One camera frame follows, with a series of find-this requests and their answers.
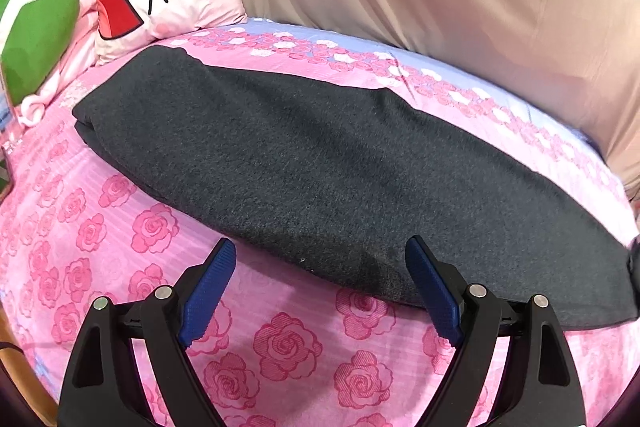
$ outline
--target pink fabric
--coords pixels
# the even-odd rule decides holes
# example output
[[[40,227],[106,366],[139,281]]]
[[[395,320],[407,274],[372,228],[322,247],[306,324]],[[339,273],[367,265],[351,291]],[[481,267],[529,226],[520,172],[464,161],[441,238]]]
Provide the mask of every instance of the pink fabric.
[[[80,0],[78,22],[71,44],[38,92],[26,96],[16,108],[18,121],[22,125],[33,127],[40,123],[51,101],[73,80],[95,64],[97,29],[98,12],[95,8],[95,0]]]
[[[355,69],[332,68],[326,61],[303,62],[291,51],[265,56],[240,46],[245,41],[228,44],[242,33],[238,29],[216,30],[221,43],[208,48],[200,45],[202,32],[164,44],[182,46],[211,65],[303,72],[340,85],[380,87],[380,75],[366,69],[355,74]],[[286,36],[265,36],[272,44],[289,42]],[[350,57],[351,52],[338,55]],[[158,285],[175,283],[221,237],[136,189],[74,131],[72,105],[130,56],[92,68],[71,84],[10,157],[17,184],[0,206],[2,303],[54,396],[93,299],[142,299]],[[598,184],[588,169],[543,153],[521,134],[497,130],[504,122],[469,116],[458,97],[418,90],[410,82],[391,84],[414,107],[463,126],[561,184],[594,208],[621,242],[630,241],[633,215],[602,163],[597,165],[603,173]],[[577,140],[572,147],[582,149]],[[413,427],[452,357],[428,315],[338,288],[236,244],[238,268],[206,333],[188,352],[225,422],[230,427]],[[640,322],[567,333],[590,427],[615,404],[640,365],[639,334]],[[507,345],[506,339],[498,341],[472,426],[487,419]],[[136,356],[156,420],[170,425],[142,343],[136,343]]]

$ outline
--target green cushion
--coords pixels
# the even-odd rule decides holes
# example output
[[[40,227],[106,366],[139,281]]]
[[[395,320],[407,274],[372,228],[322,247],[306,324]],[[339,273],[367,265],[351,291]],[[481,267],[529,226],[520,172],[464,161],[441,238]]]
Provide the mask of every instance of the green cushion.
[[[0,0],[0,20],[8,3]],[[36,92],[60,60],[79,9],[79,0],[37,0],[22,6],[0,57],[14,105]]]

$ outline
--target folded garment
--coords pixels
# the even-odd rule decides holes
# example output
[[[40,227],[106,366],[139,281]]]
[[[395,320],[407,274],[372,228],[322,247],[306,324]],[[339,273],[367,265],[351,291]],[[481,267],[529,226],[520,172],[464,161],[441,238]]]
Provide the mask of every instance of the folded garment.
[[[548,179],[388,89],[206,66],[152,46],[74,109],[151,196],[339,285],[418,305],[404,242],[567,328],[638,316],[630,252]]]

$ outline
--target pink blanket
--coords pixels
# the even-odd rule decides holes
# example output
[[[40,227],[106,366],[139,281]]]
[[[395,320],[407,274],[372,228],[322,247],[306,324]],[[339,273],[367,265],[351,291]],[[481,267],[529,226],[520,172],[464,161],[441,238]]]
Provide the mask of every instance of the pink blanket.
[[[518,116],[516,105],[499,101],[500,94],[489,96],[480,80],[470,77],[472,87],[460,87],[462,80],[454,82],[454,73],[428,59],[386,46],[363,52],[356,39],[339,46],[333,34],[301,37],[290,26],[273,26],[277,31],[252,22],[164,45],[184,47],[211,65],[388,86],[555,181],[622,243],[636,235],[620,182],[559,124],[549,119],[537,127]],[[31,365],[56,397],[93,299],[142,299],[200,263],[220,237],[137,189],[75,133],[71,107],[129,58],[71,83],[10,158],[17,186],[0,206],[0,298]],[[429,68],[422,71],[420,60]],[[567,333],[589,426],[615,404],[640,365],[639,330],[636,322]],[[470,425],[487,419],[506,347],[506,339],[498,341]],[[413,427],[452,349],[425,312],[338,288],[240,243],[238,269],[189,355],[230,427]],[[154,415],[169,425],[142,344],[136,356]]]

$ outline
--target bed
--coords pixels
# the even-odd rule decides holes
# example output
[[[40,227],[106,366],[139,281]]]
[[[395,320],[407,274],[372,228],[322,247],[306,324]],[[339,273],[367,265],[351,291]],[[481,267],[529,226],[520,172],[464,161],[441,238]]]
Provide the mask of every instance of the bed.
[[[510,93],[437,60],[263,19],[155,45],[183,48],[209,65],[386,87],[546,176],[621,243],[638,234],[622,184],[590,145]],[[142,299],[204,260],[221,237],[136,188],[74,129],[71,108],[132,56],[71,83],[10,156],[17,183],[0,206],[0,299],[56,399],[97,296]],[[640,365],[639,329],[634,322],[566,334],[589,426],[614,406]],[[498,340],[471,425],[487,419],[507,344]],[[452,349],[422,310],[336,287],[238,243],[238,268],[188,354],[229,426],[403,427],[424,412]],[[143,344],[136,356],[156,420],[170,425]]]

